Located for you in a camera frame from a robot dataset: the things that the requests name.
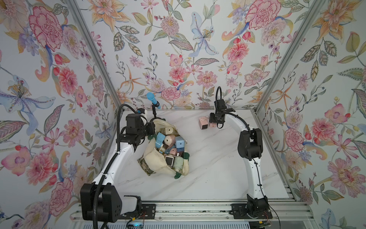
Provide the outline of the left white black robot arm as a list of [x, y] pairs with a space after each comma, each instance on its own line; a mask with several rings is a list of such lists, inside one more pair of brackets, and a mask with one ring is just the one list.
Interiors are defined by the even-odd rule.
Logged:
[[141, 214], [141, 198], [118, 191], [116, 182], [137, 147], [154, 133], [155, 125], [148, 122], [143, 109], [128, 114], [126, 126], [118, 128], [115, 150], [107, 164], [94, 181], [84, 184], [80, 191], [83, 219], [92, 221], [95, 228], [99, 222], [115, 223], [123, 215], [134, 218]]

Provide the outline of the large pink pencil sharpener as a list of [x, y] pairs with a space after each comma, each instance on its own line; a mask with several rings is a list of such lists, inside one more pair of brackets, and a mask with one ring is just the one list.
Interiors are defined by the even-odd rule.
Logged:
[[204, 130], [207, 129], [209, 127], [209, 118], [206, 116], [201, 116], [199, 117], [199, 127]]

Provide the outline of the mint green pencil sharpener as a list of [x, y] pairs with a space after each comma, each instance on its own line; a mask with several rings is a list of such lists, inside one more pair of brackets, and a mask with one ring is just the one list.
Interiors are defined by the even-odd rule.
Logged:
[[184, 167], [184, 158], [181, 156], [176, 156], [173, 160], [172, 169], [178, 173], [183, 170]]

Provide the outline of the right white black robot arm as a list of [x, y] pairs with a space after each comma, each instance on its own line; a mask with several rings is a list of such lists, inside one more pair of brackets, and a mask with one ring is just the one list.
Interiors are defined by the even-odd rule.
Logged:
[[233, 207], [232, 214], [251, 219], [271, 219], [271, 207], [265, 195], [260, 171], [264, 150], [262, 131], [259, 128], [251, 129], [234, 109], [227, 108], [223, 99], [217, 99], [214, 107], [215, 112], [210, 114], [210, 120], [217, 124], [228, 124], [239, 134], [237, 151], [244, 160], [249, 185], [245, 206]]

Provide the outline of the cream green tote bag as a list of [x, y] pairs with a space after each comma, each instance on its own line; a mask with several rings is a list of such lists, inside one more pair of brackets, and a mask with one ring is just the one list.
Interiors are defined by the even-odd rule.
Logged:
[[[174, 126], [162, 119], [155, 119], [155, 120], [153, 120], [153, 122], [155, 124], [156, 134], [148, 136], [149, 143], [147, 145], [147, 148], [144, 151], [143, 156], [137, 160], [141, 169], [148, 176], [150, 176], [152, 174], [166, 174], [166, 175], [173, 176], [175, 179], [179, 179], [181, 176], [188, 175], [189, 174], [190, 154], [187, 152], [186, 140], [185, 140], [184, 152], [178, 152], [175, 147], [175, 144], [172, 147], [169, 147], [164, 143], [164, 146], [161, 149], [157, 149], [155, 147], [156, 136], [158, 133], [161, 133], [161, 130], [163, 128], [173, 127], [177, 132], [178, 132], [178, 130], [177, 130], [176, 126]], [[165, 162], [166, 155], [173, 155], [175, 157], [181, 156], [184, 158], [184, 167], [180, 173], [174, 171], [171, 167], [167, 166], [167, 164]]]

